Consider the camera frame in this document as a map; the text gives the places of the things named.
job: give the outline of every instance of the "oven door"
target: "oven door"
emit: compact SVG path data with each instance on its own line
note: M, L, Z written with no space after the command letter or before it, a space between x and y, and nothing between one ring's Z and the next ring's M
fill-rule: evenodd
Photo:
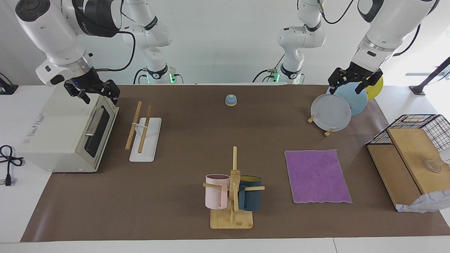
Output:
M97 171L115 117L116 111L104 97L100 96L92 112L91 120L76 149L89 168L89 171L82 172Z

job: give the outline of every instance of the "black wire cage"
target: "black wire cage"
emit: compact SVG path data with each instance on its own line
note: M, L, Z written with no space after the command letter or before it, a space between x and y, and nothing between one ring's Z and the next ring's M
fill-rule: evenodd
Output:
M422 128L438 152L450 147L450 123L440 114L403 114L380 132L367 145L393 144L388 129Z

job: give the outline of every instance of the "purple cloth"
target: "purple cloth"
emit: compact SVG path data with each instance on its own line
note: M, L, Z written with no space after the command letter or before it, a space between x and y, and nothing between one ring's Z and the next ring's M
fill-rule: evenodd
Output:
M333 150L285 151L294 203L352 203Z

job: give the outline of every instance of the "wooden mug tree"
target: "wooden mug tree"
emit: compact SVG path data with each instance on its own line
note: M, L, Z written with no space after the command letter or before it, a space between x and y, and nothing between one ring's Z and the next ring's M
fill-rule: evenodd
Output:
M250 229L253 227L253 212L239 210L238 192L241 171L238 166L238 147L233 147L233 169L230 172L229 200L225 209L211 209L210 227L213 229ZM204 187L221 189L220 185L204 183ZM245 190L264 190L264 186L246 187Z

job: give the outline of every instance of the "dark teal mug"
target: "dark teal mug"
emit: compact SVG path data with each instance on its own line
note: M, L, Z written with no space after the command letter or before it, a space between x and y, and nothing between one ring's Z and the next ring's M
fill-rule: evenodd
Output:
M239 209L244 211L257 211L261 205L261 191L248 190L246 187L261 186L261 178L257 176L241 176L239 183L238 203Z

